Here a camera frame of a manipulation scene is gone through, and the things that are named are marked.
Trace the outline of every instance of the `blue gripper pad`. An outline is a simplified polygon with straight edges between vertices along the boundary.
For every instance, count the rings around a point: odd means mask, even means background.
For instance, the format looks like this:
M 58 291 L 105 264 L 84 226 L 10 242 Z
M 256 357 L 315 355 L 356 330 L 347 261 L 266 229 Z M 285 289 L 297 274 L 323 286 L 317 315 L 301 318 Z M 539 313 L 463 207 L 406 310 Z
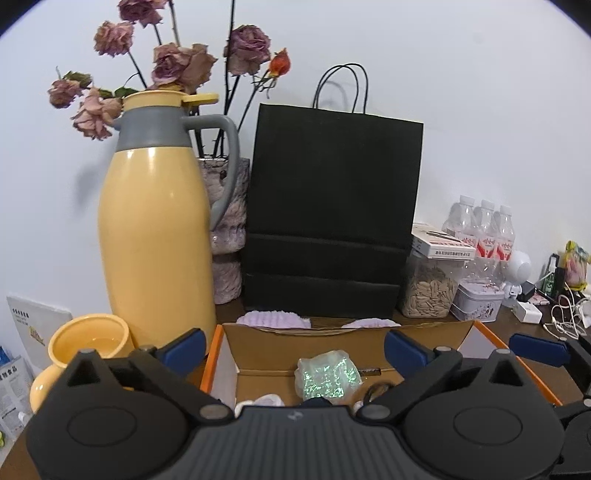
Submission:
M 195 328 L 160 348 L 156 358 L 177 375 L 186 377 L 205 358 L 206 348 L 205 334 Z
M 396 330 L 386 334 L 384 356 L 403 378 L 424 368 L 434 358 L 432 351 Z
M 536 338 L 523 333 L 511 336 L 509 349 L 517 356 L 552 367 L 562 367 L 570 362 L 569 350 L 564 342 Z

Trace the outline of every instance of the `jar of seeds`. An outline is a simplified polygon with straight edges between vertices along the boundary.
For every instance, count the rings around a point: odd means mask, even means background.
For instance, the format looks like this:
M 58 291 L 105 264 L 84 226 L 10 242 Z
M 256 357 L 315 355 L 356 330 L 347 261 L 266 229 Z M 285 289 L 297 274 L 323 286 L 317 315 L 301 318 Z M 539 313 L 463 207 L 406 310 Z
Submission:
M 464 275 L 462 260 L 434 260 L 411 250 L 399 308 L 405 317 L 447 316 Z

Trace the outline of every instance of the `black paper bag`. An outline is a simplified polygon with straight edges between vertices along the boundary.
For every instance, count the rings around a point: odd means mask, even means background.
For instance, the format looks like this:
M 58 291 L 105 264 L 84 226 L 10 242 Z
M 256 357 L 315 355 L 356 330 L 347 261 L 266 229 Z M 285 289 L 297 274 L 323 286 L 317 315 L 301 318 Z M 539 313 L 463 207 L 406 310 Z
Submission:
M 391 318 L 423 125 L 261 105 L 242 251 L 247 310 Z

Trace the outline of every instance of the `brown tabletop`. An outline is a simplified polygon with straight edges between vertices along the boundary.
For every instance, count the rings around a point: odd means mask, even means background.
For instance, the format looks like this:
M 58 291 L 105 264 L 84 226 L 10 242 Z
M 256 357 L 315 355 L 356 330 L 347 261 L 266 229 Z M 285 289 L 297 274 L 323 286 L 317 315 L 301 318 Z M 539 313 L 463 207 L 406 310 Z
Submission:
M 544 317 L 542 321 L 548 321 L 550 318 L 549 310 L 542 307 Z M 219 323 L 235 322 L 238 317 L 244 314 L 244 309 L 240 301 L 235 300 L 226 305 L 217 307 L 217 320 Z M 457 320 L 452 316 L 447 316 L 444 319 L 408 319 L 402 316 L 401 313 L 396 312 L 393 319 L 402 325 L 413 325 L 425 323 L 429 321 L 444 321 L 456 322 Z M 351 322 L 351 319 L 333 319 L 333 318 L 312 318 L 312 327 L 338 327 L 345 323 Z M 514 333 L 527 333 L 529 335 L 539 336 L 542 338 L 552 337 L 540 326 L 520 323 L 519 320 L 511 313 L 510 310 L 501 307 L 501 311 L 495 322 L 487 323 L 486 326 L 493 331 L 505 343 L 509 341 L 509 337 Z M 540 364 L 530 360 L 525 361 L 530 368 L 550 387 L 555 395 L 563 403 L 570 403 L 583 398 L 581 392 L 574 384 L 568 373 L 564 368 L 555 368 L 548 365 Z M 198 367 L 192 372 L 188 380 L 194 385 L 199 385 L 201 376 L 203 374 L 203 366 Z M 25 447 L 25 432 L 15 442 L 12 450 L 8 454 L 6 461 L 0 468 L 0 479 L 2 480 L 40 480 L 33 466 L 31 458 L 27 453 Z

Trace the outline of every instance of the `green leaf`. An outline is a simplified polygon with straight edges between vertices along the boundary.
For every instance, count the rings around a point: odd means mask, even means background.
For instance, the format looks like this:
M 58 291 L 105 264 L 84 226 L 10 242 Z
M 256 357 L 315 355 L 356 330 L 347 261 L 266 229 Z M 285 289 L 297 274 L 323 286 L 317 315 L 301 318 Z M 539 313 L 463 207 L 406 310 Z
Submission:
M 136 90 L 135 88 L 119 87 L 115 91 L 115 96 L 117 98 L 125 98 L 129 95 L 132 95 L 132 94 L 138 93 L 138 92 L 139 92 L 139 90 Z
M 114 98 L 113 92 L 110 90 L 105 90 L 104 88 L 99 88 L 99 96 L 106 100 L 107 98 Z
M 88 88 L 92 83 L 92 76 L 89 73 L 73 72 L 70 70 L 64 75 L 64 78 L 66 80 L 75 80 L 80 82 L 80 86 L 82 88 Z

